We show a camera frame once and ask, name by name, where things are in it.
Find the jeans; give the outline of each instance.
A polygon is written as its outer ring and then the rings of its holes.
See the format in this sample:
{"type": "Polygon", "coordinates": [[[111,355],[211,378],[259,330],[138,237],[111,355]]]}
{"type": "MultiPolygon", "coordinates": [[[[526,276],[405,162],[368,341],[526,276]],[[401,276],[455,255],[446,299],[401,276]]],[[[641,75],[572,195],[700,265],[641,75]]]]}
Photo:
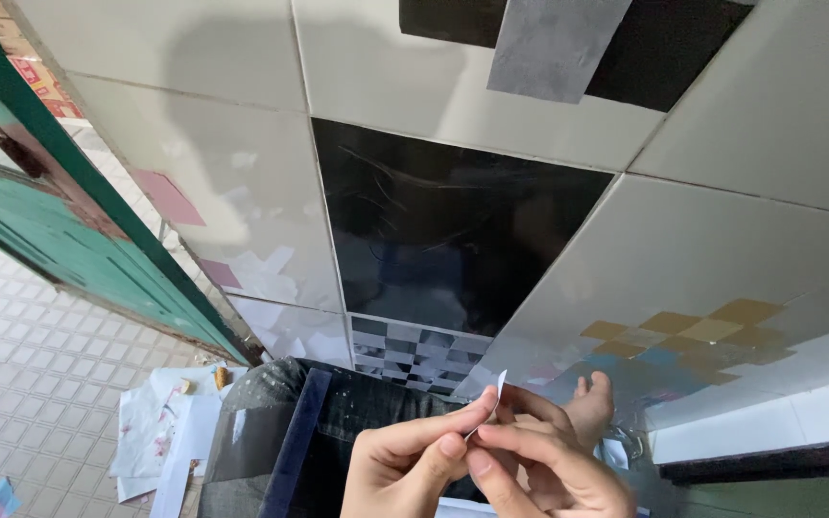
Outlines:
{"type": "MultiPolygon", "coordinates": [[[[317,361],[284,358],[261,365],[240,378],[223,401],[198,516],[257,515],[286,426],[312,368],[331,372],[332,380],[290,503],[290,516],[340,515],[351,450],[360,431],[440,416],[462,407],[317,361]]],[[[470,477],[450,484],[444,496],[486,501],[470,477]]]]}

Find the fingernail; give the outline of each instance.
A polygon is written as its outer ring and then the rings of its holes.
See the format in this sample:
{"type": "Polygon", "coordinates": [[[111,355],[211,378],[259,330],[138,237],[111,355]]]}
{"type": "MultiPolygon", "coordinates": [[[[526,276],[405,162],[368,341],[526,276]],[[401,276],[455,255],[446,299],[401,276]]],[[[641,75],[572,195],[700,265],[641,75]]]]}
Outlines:
{"type": "Polygon", "coordinates": [[[491,469],[491,459],[488,453],[482,450],[473,450],[466,458],[466,464],[469,465],[469,471],[477,477],[481,477],[486,471],[491,469]]]}
{"type": "Polygon", "coordinates": [[[448,457],[459,457],[462,453],[462,441],[457,441],[451,435],[444,435],[440,438],[440,451],[448,457]]]}

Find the black and white checkered tiles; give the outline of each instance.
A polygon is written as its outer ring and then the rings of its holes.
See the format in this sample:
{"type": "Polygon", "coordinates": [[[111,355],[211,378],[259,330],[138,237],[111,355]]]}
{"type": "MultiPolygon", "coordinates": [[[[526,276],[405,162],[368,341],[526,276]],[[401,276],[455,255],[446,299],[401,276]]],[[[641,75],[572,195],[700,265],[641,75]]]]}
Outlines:
{"type": "Polygon", "coordinates": [[[354,368],[383,381],[450,394],[479,362],[491,338],[455,336],[352,317],[354,368]]]}

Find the foot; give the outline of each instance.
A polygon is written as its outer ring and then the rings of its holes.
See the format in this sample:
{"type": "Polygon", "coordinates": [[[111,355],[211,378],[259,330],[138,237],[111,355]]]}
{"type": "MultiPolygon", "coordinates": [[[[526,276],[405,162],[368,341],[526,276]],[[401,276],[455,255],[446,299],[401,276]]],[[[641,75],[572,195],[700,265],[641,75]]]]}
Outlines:
{"type": "Polygon", "coordinates": [[[595,371],[591,374],[593,386],[583,376],[578,378],[575,397],[562,408],[575,427],[578,442],[585,450],[593,453],[604,436],[607,425],[613,420],[613,385],[606,374],[595,371]]]}

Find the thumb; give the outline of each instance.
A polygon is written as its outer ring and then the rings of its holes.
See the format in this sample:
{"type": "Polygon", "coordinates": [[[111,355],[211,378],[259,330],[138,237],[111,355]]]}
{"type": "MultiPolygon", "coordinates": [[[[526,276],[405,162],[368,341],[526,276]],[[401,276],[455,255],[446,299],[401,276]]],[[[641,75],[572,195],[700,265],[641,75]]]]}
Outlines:
{"type": "Polygon", "coordinates": [[[473,448],[466,454],[466,463],[478,489],[500,518],[548,518],[487,450],[473,448]]]}
{"type": "Polygon", "coordinates": [[[421,458],[402,478],[402,483],[421,496],[440,498],[453,478],[465,476],[462,458],[466,454],[466,441],[462,435],[450,432],[436,441],[421,454],[421,458]]]}

